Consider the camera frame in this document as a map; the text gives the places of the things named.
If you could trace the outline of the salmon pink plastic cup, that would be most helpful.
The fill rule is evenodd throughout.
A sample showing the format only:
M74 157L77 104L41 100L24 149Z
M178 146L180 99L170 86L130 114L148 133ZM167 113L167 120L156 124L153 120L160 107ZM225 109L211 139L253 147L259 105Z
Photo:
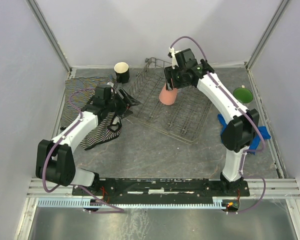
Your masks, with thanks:
M178 90L174 88L173 90L167 90L167 85L165 84L159 94L159 100L162 104L170 106L176 101Z

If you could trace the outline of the black mug cream inside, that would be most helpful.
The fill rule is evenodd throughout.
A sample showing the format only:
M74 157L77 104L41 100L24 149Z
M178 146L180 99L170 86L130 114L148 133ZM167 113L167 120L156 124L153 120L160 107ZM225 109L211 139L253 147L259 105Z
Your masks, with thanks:
M130 79L130 69L126 62L118 62L114 66L114 71L116 74L116 81L118 83L126 84Z

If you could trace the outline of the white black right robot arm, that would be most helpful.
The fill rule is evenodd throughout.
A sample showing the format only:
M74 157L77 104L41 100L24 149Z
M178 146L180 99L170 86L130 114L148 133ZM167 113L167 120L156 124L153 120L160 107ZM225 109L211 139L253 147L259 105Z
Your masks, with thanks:
M243 182L243 162L253 139L259 134L260 114L240 103L220 81L207 60L197 61L191 49L169 48L171 66L164 68L165 85L159 100L165 105L174 103L169 94L193 86L208 97L223 116L226 127L221 142L226 148L225 165L220 174L220 187L224 191L237 190Z

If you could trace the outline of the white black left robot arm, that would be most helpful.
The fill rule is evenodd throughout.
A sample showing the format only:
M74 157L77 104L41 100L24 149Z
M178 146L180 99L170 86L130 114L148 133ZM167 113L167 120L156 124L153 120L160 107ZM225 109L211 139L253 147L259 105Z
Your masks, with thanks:
M35 175L42 180L48 193L55 189L48 189L47 182L56 187L98 186L99 174L76 167L74 151L92 130L105 122L109 114L123 119L133 114L131 107L141 104L122 87L99 84L91 90L94 94L84 107L77 108L76 119L53 139L43 139L38 144Z

